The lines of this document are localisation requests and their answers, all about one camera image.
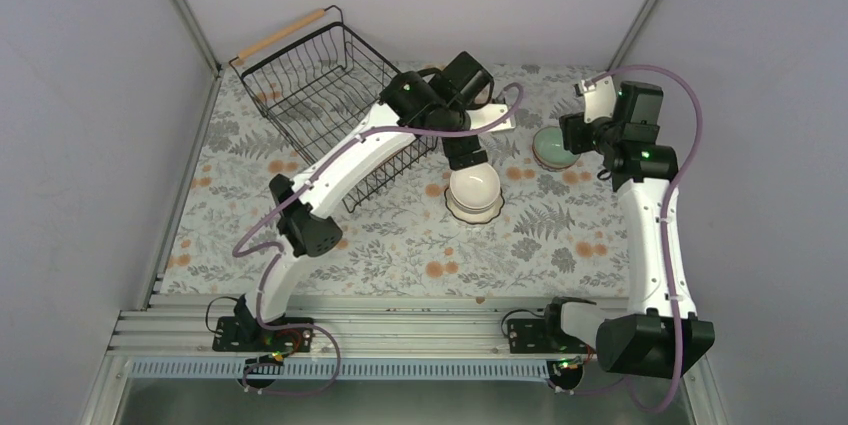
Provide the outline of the mint green bowl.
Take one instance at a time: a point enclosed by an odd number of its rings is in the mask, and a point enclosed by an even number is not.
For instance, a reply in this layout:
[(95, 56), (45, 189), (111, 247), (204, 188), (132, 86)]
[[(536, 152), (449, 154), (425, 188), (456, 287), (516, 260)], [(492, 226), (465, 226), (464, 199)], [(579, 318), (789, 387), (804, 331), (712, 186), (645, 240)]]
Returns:
[(580, 158), (565, 148), (561, 129), (556, 126), (544, 127), (535, 133), (532, 152), (541, 166), (552, 170), (569, 168)]

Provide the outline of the white ribbed bowl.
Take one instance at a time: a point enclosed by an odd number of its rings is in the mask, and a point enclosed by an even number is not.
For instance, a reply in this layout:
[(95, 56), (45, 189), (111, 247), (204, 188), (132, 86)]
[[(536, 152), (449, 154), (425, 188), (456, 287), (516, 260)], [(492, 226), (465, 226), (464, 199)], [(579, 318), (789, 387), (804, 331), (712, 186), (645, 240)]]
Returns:
[(501, 182), (494, 167), (486, 163), (453, 171), (448, 188), (465, 207), (483, 209), (501, 193)]

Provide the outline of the white scalloped bowl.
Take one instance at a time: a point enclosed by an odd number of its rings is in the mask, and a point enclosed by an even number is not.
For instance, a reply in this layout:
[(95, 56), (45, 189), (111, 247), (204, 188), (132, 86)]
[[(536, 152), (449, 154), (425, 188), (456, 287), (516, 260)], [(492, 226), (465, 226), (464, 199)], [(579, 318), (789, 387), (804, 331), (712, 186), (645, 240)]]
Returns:
[(501, 215), (505, 205), (505, 199), (502, 193), (499, 193), (496, 200), (490, 206), (483, 209), (465, 207), (455, 198), (450, 188), (444, 191), (444, 199), (446, 209), (456, 220), (472, 226), (491, 223)]

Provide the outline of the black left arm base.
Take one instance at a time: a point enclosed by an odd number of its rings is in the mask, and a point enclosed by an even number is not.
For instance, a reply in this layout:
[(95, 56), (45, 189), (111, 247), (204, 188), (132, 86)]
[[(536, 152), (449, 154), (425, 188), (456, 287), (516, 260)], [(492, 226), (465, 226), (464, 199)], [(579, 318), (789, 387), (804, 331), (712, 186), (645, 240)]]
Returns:
[(283, 316), (272, 321), (270, 326), (286, 326), (286, 329), (269, 330), (260, 326), (253, 318), (244, 297), (228, 297), (228, 300), (234, 302), (232, 314), (219, 317), (214, 326), (209, 321), (209, 312), (214, 301), (207, 306), (204, 321), (208, 331), (213, 334), (214, 351), (279, 355), (310, 351), (314, 332), (312, 318)]

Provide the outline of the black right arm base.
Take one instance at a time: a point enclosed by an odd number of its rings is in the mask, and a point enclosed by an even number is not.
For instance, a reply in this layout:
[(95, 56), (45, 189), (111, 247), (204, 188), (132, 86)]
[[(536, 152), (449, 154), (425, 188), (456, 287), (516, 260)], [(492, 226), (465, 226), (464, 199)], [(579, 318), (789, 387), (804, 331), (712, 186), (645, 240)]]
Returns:
[(585, 354), (588, 346), (574, 337), (552, 335), (539, 318), (509, 318), (505, 322), (512, 354)]

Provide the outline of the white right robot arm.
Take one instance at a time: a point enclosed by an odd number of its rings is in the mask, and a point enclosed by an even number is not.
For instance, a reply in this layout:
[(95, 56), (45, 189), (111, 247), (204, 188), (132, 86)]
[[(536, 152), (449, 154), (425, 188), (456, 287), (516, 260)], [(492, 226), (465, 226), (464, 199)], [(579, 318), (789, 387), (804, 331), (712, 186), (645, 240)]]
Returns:
[(596, 303), (555, 298), (541, 336), (555, 352), (578, 341), (607, 372), (678, 379), (714, 344), (698, 317), (682, 263), (677, 218), (681, 170), (675, 150), (657, 142), (660, 87), (609, 78), (583, 80), (580, 113), (560, 118), (565, 148), (596, 152), (609, 174), (626, 225), (630, 289), (625, 315), (608, 318)]

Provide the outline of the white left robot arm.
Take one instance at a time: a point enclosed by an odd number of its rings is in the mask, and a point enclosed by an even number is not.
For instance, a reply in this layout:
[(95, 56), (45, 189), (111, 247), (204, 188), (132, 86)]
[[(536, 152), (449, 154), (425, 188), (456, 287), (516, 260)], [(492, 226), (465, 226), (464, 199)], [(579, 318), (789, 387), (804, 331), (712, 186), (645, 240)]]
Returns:
[(349, 192), (420, 137), (438, 138), (452, 171), (488, 161), (468, 114), (494, 79), (469, 53), (442, 69), (395, 75), (359, 125), (323, 158), (294, 178), (275, 176), (270, 184), (275, 208), (240, 239), (240, 258), (265, 249), (276, 254), (256, 288), (234, 308), (239, 337), (255, 350), (270, 347), (294, 286), (309, 260), (328, 253), (343, 232), (332, 214)]

